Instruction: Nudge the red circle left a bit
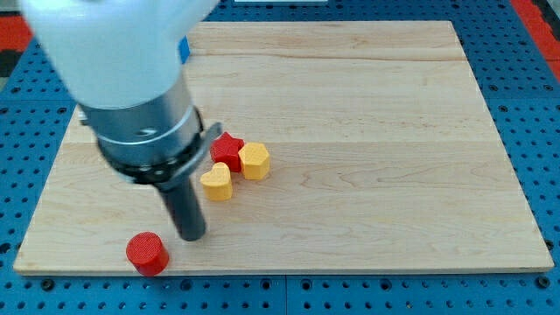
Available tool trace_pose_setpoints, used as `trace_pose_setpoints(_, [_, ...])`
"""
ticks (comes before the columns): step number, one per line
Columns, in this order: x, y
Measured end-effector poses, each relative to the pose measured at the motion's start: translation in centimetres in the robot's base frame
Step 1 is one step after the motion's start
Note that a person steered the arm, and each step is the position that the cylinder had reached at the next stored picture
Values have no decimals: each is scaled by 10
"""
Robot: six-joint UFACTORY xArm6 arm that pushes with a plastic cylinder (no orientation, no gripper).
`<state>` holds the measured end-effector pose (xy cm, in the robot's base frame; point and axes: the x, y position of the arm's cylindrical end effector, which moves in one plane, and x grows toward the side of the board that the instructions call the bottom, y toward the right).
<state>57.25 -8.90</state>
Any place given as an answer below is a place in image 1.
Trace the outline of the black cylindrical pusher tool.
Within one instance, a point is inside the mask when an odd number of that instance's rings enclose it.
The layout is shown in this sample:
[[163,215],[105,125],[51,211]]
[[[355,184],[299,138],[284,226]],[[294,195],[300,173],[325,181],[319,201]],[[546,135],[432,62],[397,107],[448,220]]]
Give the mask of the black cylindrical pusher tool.
[[207,231],[207,224],[189,177],[156,184],[156,188],[180,238],[188,242],[200,239]]

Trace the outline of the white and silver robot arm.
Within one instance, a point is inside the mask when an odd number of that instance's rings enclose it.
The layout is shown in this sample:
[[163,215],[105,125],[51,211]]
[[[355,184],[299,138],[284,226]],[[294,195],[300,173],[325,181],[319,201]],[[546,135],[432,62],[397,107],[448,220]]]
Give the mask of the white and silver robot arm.
[[155,186],[181,238],[207,224],[191,174],[222,132],[205,127],[182,73],[179,43],[216,0],[21,0],[20,10],[128,181]]

